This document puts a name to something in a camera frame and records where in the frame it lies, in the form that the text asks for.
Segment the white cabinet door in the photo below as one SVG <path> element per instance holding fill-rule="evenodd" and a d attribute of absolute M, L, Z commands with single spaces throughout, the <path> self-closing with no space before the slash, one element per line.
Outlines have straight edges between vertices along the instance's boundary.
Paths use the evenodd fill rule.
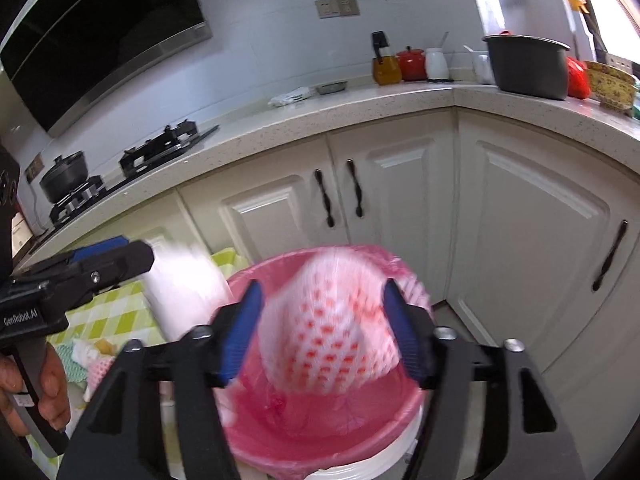
<path fill-rule="evenodd" d="M 326 225 L 314 170 L 321 169 L 335 226 Z M 348 242 L 324 136 L 288 144 L 180 186 L 186 210 L 211 252 L 232 247 L 251 263 L 295 249 Z"/>

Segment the black range hood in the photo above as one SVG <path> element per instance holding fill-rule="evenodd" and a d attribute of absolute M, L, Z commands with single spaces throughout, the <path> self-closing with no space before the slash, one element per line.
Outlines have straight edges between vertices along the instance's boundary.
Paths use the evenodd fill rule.
<path fill-rule="evenodd" d="M 1 64 L 29 113 L 60 136 L 151 66 L 212 36 L 198 0 L 32 0 Z"/>

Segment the white foam block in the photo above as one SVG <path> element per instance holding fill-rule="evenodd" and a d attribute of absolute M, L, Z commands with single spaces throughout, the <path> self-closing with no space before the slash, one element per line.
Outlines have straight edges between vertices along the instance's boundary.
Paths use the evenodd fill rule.
<path fill-rule="evenodd" d="M 166 341 L 208 324 L 219 308 L 234 303 L 224 274 L 201 248 L 167 243 L 154 246 L 153 254 L 141 278 L 143 296 Z"/>

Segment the dark grey large pot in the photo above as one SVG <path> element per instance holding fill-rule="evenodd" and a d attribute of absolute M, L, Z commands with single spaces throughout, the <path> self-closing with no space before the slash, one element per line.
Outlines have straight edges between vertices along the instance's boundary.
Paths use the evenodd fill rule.
<path fill-rule="evenodd" d="M 497 87 L 504 92 L 565 100 L 567 52 L 562 42 L 527 35 L 495 34 L 483 38 Z"/>

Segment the red lidded pot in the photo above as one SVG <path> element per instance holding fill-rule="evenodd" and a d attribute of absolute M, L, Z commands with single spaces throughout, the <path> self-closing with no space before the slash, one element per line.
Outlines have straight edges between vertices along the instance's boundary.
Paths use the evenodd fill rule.
<path fill-rule="evenodd" d="M 403 81 L 427 80 L 426 59 L 422 49 L 410 46 L 396 54 Z"/>

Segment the red plastic bag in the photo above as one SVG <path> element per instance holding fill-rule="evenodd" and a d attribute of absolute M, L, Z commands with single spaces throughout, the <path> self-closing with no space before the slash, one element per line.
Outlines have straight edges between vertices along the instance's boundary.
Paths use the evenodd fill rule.
<path fill-rule="evenodd" d="M 587 74 L 587 65 L 570 56 L 566 58 L 566 65 L 568 73 L 567 95 L 580 100 L 589 98 L 591 90 Z"/>

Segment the white ceramic jar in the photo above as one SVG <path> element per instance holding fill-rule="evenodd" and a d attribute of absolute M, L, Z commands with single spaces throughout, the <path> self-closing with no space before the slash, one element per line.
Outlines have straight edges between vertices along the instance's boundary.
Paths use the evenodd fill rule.
<path fill-rule="evenodd" d="M 425 50 L 425 70 L 430 81 L 448 81 L 449 67 L 442 48 L 428 48 Z"/>

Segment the green checkered tablecloth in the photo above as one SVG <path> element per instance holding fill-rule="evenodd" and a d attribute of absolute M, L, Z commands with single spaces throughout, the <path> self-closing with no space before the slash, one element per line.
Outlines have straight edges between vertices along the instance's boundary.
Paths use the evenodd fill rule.
<path fill-rule="evenodd" d="M 224 248 L 209 257 L 224 274 L 227 282 L 231 275 L 250 264 L 247 258 L 239 255 L 232 247 Z M 52 346 L 70 344 L 76 339 L 105 339 L 117 347 L 131 338 L 140 339 L 146 344 L 160 344 L 164 341 L 145 302 L 141 278 L 94 297 L 85 306 L 70 312 L 67 319 L 66 330 L 48 338 Z"/>

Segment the amber oil bottle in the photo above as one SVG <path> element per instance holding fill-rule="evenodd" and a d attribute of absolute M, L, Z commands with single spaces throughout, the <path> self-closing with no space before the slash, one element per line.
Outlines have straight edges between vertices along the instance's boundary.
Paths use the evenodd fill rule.
<path fill-rule="evenodd" d="M 402 81 L 397 56 L 390 50 L 385 32 L 380 30 L 371 35 L 374 58 L 372 58 L 372 77 L 379 86 L 399 84 Z"/>

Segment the yellow patterned bowl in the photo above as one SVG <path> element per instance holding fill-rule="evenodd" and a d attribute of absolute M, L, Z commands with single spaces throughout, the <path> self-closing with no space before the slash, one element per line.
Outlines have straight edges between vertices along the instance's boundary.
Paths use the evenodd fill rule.
<path fill-rule="evenodd" d="M 628 114 L 634 108 L 639 89 L 638 79 L 606 64 L 586 61 L 586 73 L 591 94 L 601 105 Z"/>

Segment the pink foam fruit net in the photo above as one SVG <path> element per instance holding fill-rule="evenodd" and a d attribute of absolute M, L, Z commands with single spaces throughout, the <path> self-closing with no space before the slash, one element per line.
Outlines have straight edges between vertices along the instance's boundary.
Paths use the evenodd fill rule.
<path fill-rule="evenodd" d="M 266 295 L 257 327 L 262 368 L 285 393 L 342 394 L 398 365 L 383 309 L 387 281 L 408 304 L 430 306 L 416 274 L 378 246 L 288 252 L 261 263 L 255 278 Z"/>

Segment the metal dish on counter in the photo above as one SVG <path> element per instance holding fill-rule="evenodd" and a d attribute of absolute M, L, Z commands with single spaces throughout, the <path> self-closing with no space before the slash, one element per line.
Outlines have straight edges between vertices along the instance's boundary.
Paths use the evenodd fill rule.
<path fill-rule="evenodd" d="M 334 94 L 338 92 L 345 91 L 347 89 L 347 81 L 332 81 L 327 84 L 318 84 L 318 86 L 314 87 L 314 90 L 318 93 L 319 96 L 328 96 L 329 94 Z"/>

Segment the pink bag lined trash bin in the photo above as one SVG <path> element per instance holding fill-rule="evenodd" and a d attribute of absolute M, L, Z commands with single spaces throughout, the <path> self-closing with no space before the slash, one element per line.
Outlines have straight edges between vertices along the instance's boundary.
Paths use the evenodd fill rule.
<path fill-rule="evenodd" d="M 259 265 L 232 275 L 233 296 L 256 280 Z M 215 396 L 233 455 L 277 479 L 372 457 L 400 436 L 424 400 L 400 357 L 386 376 L 342 394 L 280 391 L 262 368 L 257 328 L 239 376 Z"/>

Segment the black gas stove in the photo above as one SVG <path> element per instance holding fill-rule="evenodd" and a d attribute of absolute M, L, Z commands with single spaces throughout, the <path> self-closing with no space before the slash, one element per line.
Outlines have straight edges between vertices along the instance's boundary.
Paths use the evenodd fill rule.
<path fill-rule="evenodd" d="M 123 186 L 137 180 L 148 172 L 163 166 L 166 162 L 186 154 L 219 130 L 214 125 L 206 130 L 198 130 L 196 122 L 184 120 L 175 127 L 167 125 L 162 133 L 144 143 L 122 152 L 118 164 L 122 178 L 108 186 L 101 176 L 90 176 L 87 181 L 56 204 L 52 204 L 49 218 L 52 226 L 61 229 L 73 218 L 91 208 L 104 197 L 115 193 Z"/>

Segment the black cooking pot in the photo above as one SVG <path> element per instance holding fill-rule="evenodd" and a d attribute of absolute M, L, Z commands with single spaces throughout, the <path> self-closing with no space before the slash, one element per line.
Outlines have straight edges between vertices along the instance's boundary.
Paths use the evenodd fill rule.
<path fill-rule="evenodd" d="M 88 166 L 83 151 L 68 156 L 58 156 L 53 166 L 40 180 L 40 188 L 51 204 L 56 204 L 70 195 L 89 177 Z"/>

